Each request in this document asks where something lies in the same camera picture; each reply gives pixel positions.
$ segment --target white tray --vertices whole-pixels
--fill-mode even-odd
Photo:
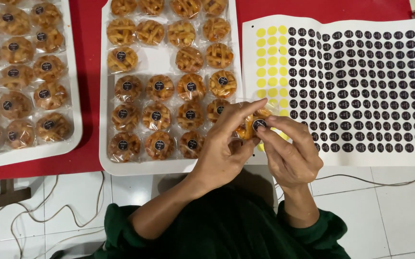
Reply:
[[[0,166],[34,159],[62,155],[72,151],[80,143],[83,135],[83,122],[80,109],[80,95],[78,92],[78,79],[76,72],[75,48],[73,45],[72,21],[70,20],[69,0],[61,0],[64,32],[66,39],[67,67],[70,77],[70,97],[72,100],[72,118],[74,132],[68,141],[50,143],[46,145],[13,150],[0,154]]]
[[[190,172],[196,164],[197,160],[180,159],[167,161],[151,161],[144,163],[114,163],[110,161],[107,156],[107,130],[108,124],[111,120],[110,114],[114,109],[113,104],[109,101],[114,97],[115,76],[108,76],[107,68],[107,21],[110,13],[110,2],[102,8],[102,55],[101,55],[101,77],[100,77],[100,131],[99,131],[99,160],[102,167],[109,173],[115,176],[129,176],[129,175],[143,175],[143,174],[172,174]],[[229,0],[228,16],[231,24],[231,44],[235,57],[233,59],[233,70],[237,81],[236,97],[243,97],[244,89],[241,83],[241,59],[239,52],[239,38],[238,38],[238,22],[236,19],[236,3],[235,0]],[[152,74],[166,74],[170,72],[170,49],[154,49],[140,47],[137,51],[139,58],[148,60],[149,69],[139,68],[136,72],[151,72]]]

